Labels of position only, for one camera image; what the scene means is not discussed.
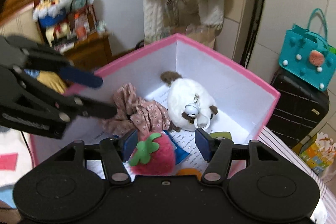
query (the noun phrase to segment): white plastic ring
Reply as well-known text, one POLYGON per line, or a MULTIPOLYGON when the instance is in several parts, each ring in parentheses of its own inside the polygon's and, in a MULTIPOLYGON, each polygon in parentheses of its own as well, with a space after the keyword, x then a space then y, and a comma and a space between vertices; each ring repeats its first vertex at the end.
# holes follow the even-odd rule
MULTIPOLYGON (((197 124, 197 118, 194 120, 194 126, 195 128, 199 128, 198 124, 197 124)), ((210 118, 208 118, 208 122, 206 124, 206 126, 202 127, 202 129, 205 131, 209 128, 210 126, 210 118)))

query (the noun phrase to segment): striped fabric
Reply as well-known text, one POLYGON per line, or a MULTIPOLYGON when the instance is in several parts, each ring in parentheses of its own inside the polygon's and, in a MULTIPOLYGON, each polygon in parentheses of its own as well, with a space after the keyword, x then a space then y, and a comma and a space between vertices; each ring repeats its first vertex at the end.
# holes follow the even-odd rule
POLYGON ((333 193, 325 186, 325 184, 318 178, 318 176, 311 170, 287 145, 285 145, 274 133, 268 128, 264 128, 258 138, 261 142, 268 145, 275 152, 282 155, 291 163, 298 166, 305 173, 310 175, 318 184, 320 188, 321 199, 325 208, 328 211, 328 219, 325 224, 336 223, 336 198, 333 193))

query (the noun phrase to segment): green object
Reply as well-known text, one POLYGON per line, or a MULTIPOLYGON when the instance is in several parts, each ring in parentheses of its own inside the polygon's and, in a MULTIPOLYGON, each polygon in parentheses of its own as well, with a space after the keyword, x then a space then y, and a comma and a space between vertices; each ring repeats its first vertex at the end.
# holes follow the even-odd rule
POLYGON ((228 131, 225 132, 214 132, 209 134, 211 138, 216 139, 218 137, 226 138, 232 140, 231 133, 228 131))
POLYGON ((160 147, 158 143, 153 142, 153 140, 161 137, 161 133, 151 134, 145 141, 138 142, 136 148, 137 151, 133 157, 128 161, 130 166, 136 166, 139 162, 142 164, 149 163, 151 159, 151 153, 157 151, 160 147))

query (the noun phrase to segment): blue container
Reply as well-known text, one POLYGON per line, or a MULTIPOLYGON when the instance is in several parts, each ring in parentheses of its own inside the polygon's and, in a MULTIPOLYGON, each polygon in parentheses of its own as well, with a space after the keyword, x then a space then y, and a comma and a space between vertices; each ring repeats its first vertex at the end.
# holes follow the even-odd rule
POLYGON ((46 15, 45 18, 40 18, 39 22, 40 22, 42 28, 47 28, 47 27, 50 27, 50 26, 53 26, 53 25, 57 24, 58 22, 61 22, 61 21, 65 20, 66 17, 67 17, 66 10, 65 10, 65 8, 63 8, 63 9, 61 9, 61 11, 57 15, 57 17, 53 18, 51 16, 46 15))

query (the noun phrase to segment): white plush toy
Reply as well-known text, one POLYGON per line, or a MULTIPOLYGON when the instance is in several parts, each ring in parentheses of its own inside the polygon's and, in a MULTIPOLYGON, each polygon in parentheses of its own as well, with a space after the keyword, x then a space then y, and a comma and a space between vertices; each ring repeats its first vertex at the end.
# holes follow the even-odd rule
POLYGON ((172 128, 177 132, 195 131, 198 127, 206 130, 218 113, 214 98, 201 84, 182 78, 177 72, 166 71, 161 79, 170 86, 167 103, 172 128))

